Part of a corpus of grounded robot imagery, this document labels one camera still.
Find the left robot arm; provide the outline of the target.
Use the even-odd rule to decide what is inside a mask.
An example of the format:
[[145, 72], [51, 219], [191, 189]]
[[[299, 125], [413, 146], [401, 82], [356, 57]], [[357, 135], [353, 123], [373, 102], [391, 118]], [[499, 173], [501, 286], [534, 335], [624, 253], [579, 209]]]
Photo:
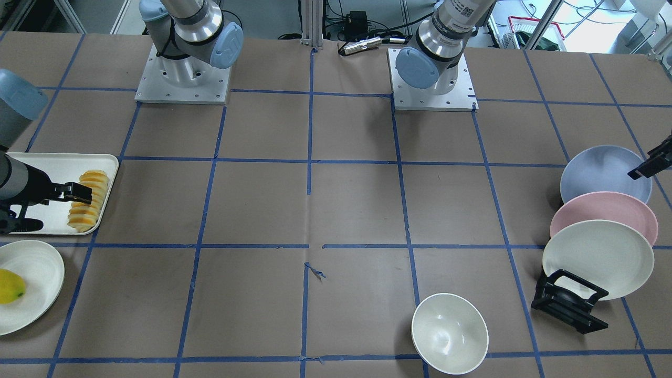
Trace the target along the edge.
[[563, 208], [566, 166], [600, 145], [626, 149], [624, 180], [651, 188], [669, 245], [670, 170], [631, 179], [670, 137], [670, 78], [643, 55], [466, 46], [430, 15], [422, 37], [463, 55], [466, 112], [399, 100], [398, 61], [380, 45], [339, 55], [303, 40], [243, 38], [229, 87], [209, 62], [226, 50], [215, 1], [154, 20], [151, 35], [7, 32], [2, 65], [48, 98], [9, 154], [43, 156], [53, 182], [106, 171], [98, 240], [124, 242], [534, 242]]

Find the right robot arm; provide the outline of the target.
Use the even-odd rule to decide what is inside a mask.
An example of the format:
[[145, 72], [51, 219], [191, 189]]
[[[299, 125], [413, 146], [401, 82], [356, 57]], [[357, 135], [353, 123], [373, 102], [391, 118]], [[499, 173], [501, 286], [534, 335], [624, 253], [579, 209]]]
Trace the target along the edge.
[[47, 96], [7, 69], [1, 70], [1, 232], [36, 232], [43, 221], [27, 218], [29, 206], [51, 201], [91, 204], [93, 191], [79, 183], [52, 182], [48, 175], [7, 155], [47, 105]]

